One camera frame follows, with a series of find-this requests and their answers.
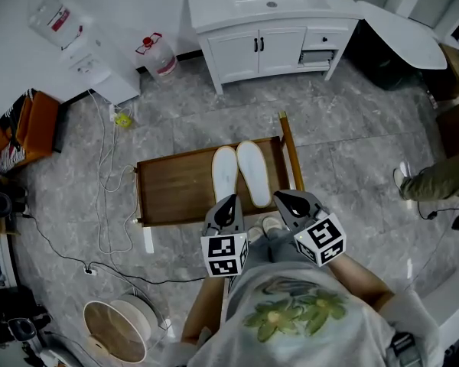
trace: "wooden frame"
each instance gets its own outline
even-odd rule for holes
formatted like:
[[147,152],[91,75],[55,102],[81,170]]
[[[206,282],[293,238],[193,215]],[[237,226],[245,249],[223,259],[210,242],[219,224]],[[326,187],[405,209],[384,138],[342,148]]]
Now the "wooden frame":
[[[276,190],[291,188],[289,174],[294,176],[295,188],[304,190],[298,154],[287,115],[280,112],[279,118],[282,139],[275,136],[253,142],[260,147],[264,155],[269,186],[273,193]],[[141,210],[141,218],[138,221],[144,227],[202,222],[207,211],[215,203],[211,165],[218,148],[205,148],[138,162],[136,175]],[[291,170],[288,169],[287,163],[290,164]],[[273,202],[266,208],[254,207],[241,174],[238,176],[236,192],[242,203],[243,215],[277,210]]]

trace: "gray t-shirt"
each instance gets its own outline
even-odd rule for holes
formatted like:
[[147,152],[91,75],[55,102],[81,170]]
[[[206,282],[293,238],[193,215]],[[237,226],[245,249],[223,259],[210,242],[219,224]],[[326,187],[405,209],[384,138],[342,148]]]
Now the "gray t-shirt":
[[228,302],[227,321],[214,336],[199,346],[168,345],[162,365],[385,366],[397,332],[415,337],[424,367],[444,359],[438,327],[414,291],[397,294],[377,313],[327,273],[280,262],[248,270]]

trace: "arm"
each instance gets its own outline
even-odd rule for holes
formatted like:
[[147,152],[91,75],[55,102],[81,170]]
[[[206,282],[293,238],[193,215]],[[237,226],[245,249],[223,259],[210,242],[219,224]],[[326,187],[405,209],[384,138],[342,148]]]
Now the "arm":
[[375,311],[379,311],[394,296],[384,281],[348,255],[340,255],[328,267],[352,295],[362,299]]
[[190,309],[182,331],[182,343],[197,344],[200,332],[206,326],[212,334],[220,328],[223,306],[224,278],[205,278],[199,294]]

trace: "cardboard box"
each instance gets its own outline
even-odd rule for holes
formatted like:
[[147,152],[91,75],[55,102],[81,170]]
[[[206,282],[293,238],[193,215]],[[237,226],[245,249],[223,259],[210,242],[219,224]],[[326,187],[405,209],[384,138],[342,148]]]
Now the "cardboard box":
[[440,114],[437,125],[447,157],[459,154],[459,105]]
[[459,96],[459,50],[444,44],[440,47],[447,60],[447,68],[423,70],[423,79],[436,100],[456,99]]

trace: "cabinet door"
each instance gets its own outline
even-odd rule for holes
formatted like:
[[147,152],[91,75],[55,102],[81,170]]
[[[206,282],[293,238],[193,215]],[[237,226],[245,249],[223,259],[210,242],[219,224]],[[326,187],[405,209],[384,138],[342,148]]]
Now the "cabinet door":
[[259,73],[277,75],[298,66],[306,28],[260,30]]
[[208,39],[221,83],[258,75],[258,37],[255,30]]

